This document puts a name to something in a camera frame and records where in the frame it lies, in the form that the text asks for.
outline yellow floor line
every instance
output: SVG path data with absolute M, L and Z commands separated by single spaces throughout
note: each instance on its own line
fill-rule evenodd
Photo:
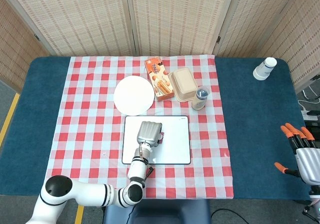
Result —
M 74 224 L 81 224 L 83 214 L 84 214 L 84 206 L 78 205 L 78 210 L 76 212 Z
M 18 100 L 19 100 L 19 97 L 20 95 L 18 93 L 15 94 L 14 98 L 13 98 L 13 101 L 11 103 L 11 106 L 10 106 L 10 109 L 8 111 L 8 114 L 5 118 L 5 121 L 4 121 L 4 124 L 1 128 L 1 132 L 0 132 L 0 147 L 1 147 L 1 144 L 5 138 L 5 135 L 6 135 L 6 132 L 7 132 L 7 129 L 9 127 L 9 124 L 10 124 L 10 121 L 11 121 L 11 118 L 14 114 L 14 111 L 15 111 L 15 108 L 18 104 Z

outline snack box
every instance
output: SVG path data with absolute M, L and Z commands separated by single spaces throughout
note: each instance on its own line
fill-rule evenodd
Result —
M 157 101 L 173 98 L 174 89 L 160 57 L 148 59 L 144 63 Z

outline paper plate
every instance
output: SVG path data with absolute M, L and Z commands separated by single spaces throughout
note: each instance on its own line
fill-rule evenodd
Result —
M 146 112 L 155 99 L 152 85 L 139 76 L 128 76 L 115 87 L 113 101 L 119 112 L 137 116 Z

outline black cable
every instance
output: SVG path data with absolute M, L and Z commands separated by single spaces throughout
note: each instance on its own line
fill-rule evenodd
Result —
M 130 215 L 131 215 L 131 213 L 134 212 L 134 209 L 135 209 L 135 208 L 136 208 L 136 206 L 134 206 L 134 207 L 132 208 L 131 212 L 129 213 L 128 220 L 126 221 L 126 224 L 129 223 Z
M 225 208 L 220 208 L 220 209 L 217 209 L 217 210 L 215 210 L 212 214 L 211 214 L 211 217 L 210 217 L 210 219 L 213 217 L 213 215 L 216 213 L 216 212 L 218 212 L 218 211 L 229 211 L 229 212 L 232 212 L 232 213 L 234 213 L 234 214 L 236 214 L 238 217 L 240 217 L 242 220 L 244 220 L 244 222 L 246 223 L 246 224 L 249 224 L 243 217 L 241 217 L 238 213 L 236 213 L 235 211 L 232 211 L 232 210 L 230 210 L 230 209 L 225 209 Z

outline woven screen panel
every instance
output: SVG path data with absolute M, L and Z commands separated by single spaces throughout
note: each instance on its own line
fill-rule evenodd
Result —
M 224 5 L 225 0 L 133 0 L 140 55 L 211 53 Z
M 259 55 L 285 60 L 295 85 L 320 73 L 320 0 L 294 0 Z
M 33 33 L 6 0 L 0 0 L 0 79 L 22 90 L 30 62 L 39 56 L 48 56 Z
M 122 0 L 18 0 L 64 56 L 132 55 Z
M 262 35 L 272 25 L 288 0 L 233 0 L 229 19 L 224 21 L 217 56 L 252 57 Z

